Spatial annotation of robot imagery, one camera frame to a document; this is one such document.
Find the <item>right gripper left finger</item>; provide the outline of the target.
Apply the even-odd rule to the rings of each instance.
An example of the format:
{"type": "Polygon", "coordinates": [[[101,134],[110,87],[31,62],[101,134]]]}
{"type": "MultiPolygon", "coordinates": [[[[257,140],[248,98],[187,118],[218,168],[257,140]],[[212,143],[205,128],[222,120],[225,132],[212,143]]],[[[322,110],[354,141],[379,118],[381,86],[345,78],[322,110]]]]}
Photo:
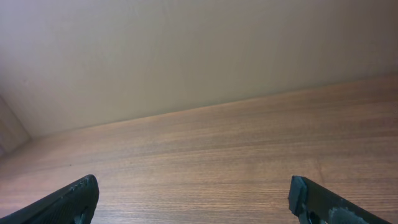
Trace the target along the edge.
{"type": "Polygon", "coordinates": [[[89,174],[1,218],[1,224],[90,224],[99,194],[96,177],[89,174]]]}

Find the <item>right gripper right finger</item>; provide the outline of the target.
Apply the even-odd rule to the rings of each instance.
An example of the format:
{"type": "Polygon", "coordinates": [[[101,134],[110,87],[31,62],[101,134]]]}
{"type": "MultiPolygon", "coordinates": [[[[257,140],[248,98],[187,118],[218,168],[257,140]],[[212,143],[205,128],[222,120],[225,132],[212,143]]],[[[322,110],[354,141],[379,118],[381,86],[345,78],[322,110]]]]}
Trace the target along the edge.
{"type": "Polygon", "coordinates": [[[288,201],[301,224],[390,224],[303,176],[292,176],[288,201]]]}

